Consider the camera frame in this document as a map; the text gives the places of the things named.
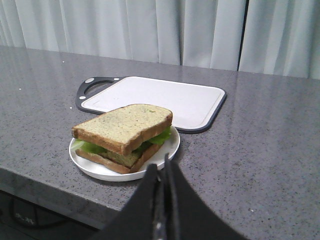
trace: white curtain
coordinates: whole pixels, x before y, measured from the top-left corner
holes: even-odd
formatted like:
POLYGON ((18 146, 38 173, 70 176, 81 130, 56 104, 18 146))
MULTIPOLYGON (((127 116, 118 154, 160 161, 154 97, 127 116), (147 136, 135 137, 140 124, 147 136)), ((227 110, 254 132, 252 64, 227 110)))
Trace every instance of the white curtain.
POLYGON ((319 5, 319 0, 0 0, 0 45, 320 79, 319 5))

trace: floor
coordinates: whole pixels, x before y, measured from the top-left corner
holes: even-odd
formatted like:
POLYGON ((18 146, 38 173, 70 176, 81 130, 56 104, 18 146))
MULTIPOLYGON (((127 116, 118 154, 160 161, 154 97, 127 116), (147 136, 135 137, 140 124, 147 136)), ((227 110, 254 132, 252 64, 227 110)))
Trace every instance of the floor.
POLYGON ((19 223, 16 218, 23 219, 23 214, 18 213, 19 208, 26 216, 34 213, 34 208, 30 207, 28 202, 13 200, 11 196, 0 191, 0 240, 88 240, 96 233, 94 228, 43 208, 37 208, 36 215, 38 222, 45 227, 30 227, 27 224, 32 223, 32 217, 23 217, 28 220, 27 224, 19 223))

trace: bread crust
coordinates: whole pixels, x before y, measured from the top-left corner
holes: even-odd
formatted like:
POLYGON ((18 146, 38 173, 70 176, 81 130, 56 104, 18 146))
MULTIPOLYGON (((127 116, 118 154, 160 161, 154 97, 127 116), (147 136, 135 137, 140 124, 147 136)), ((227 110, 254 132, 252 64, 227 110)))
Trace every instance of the bread crust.
POLYGON ((133 164, 133 166, 131 168, 124 166, 124 165, 121 165, 119 163, 116 163, 115 161, 112 161, 108 158, 104 158, 98 154, 85 152, 85 151, 81 150, 80 148, 76 149, 75 153, 77 155, 79 155, 80 157, 88 159, 92 162, 102 164, 106 168, 108 168, 114 172, 117 172, 119 174, 132 174, 132 173, 138 172, 139 169, 142 167, 142 165, 147 160, 149 160, 161 148, 161 146, 162 145, 159 145, 159 144, 151 145, 148 149, 146 149, 143 152, 141 157, 133 164))
POLYGON ((149 104, 131 104, 128 106, 120 107, 115 110, 106 112, 104 114, 101 114, 94 119, 97 121, 104 118, 104 116, 110 114, 111 112, 118 111, 119 109, 127 108, 127 107, 135 107, 137 105, 140 106, 148 106, 152 108, 158 108, 165 110, 167 113, 166 115, 162 116, 162 119, 159 119, 157 124, 154 124, 153 126, 143 128, 142 130, 138 131, 128 142, 122 143, 117 142, 116 140, 112 139, 111 137, 107 138, 103 135, 99 135, 97 133, 92 133, 90 131, 87 131, 85 127, 82 127, 83 124, 88 123, 91 120, 85 121, 83 123, 80 123, 72 128, 72 136, 76 139, 80 139, 86 142, 90 142, 93 144, 96 144, 98 146, 101 146, 105 149, 108 149, 114 153, 127 156, 130 154, 133 150, 137 149, 143 142, 159 135, 162 133, 167 127, 171 126, 172 120, 173 120, 173 113, 163 107, 149 105, 149 104))

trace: gray granite countertop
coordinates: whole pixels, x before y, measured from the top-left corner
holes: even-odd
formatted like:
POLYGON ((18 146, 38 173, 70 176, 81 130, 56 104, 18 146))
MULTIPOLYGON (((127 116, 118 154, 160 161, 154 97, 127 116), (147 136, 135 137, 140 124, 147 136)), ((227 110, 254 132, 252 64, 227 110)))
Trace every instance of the gray granite countertop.
POLYGON ((0 190, 96 228, 140 180, 107 182, 68 153, 95 115, 75 95, 90 77, 140 76, 222 88, 212 127, 180 134, 173 159, 200 198, 249 239, 320 239, 320 80, 0 46, 0 190))

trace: bread slice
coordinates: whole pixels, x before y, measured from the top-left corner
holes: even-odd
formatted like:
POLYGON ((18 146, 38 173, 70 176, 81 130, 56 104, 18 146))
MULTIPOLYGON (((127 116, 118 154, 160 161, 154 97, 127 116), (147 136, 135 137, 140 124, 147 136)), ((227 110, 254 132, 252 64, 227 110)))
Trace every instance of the bread slice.
POLYGON ((100 156, 99 154, 95 153, 88 153, 81 149, 76 149, 75 153, 79 155, 80 157, 83 157, 85 159, 88 159, 92 162, 102 164, 106 168, 115 171, 120 174, 131 174, 138 172, 139 169, 142 167, 142 165, 150 159, 160 148, 162 145, 153 144, 151 145, 146 151, 143 152, 142 156, 134 163, 132 167, 127 167, 124 165, 121 165, 115 161, 112 161, 108 158, 104 158, 100 156))
POLYGON ((126 156, 172 123, 173 113, 150 104, 131 104, 103 113, 72 128, 72 135, 126 156))

